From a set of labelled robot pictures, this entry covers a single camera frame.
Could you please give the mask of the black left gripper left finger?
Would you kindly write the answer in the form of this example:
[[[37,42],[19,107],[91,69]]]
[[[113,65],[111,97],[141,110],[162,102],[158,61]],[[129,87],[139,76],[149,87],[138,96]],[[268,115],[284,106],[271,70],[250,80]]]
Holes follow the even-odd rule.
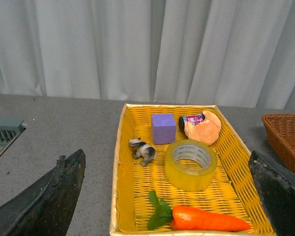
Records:
[[[86,167],[82,149],[0,206],[0,236],[64,236],[79,198]]]

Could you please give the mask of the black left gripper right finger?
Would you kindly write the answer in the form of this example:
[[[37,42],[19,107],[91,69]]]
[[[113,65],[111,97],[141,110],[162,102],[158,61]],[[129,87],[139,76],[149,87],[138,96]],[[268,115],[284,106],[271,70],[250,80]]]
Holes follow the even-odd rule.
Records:
[[[295,236],[295,173],[255,150],[248,165],[275,233]]]

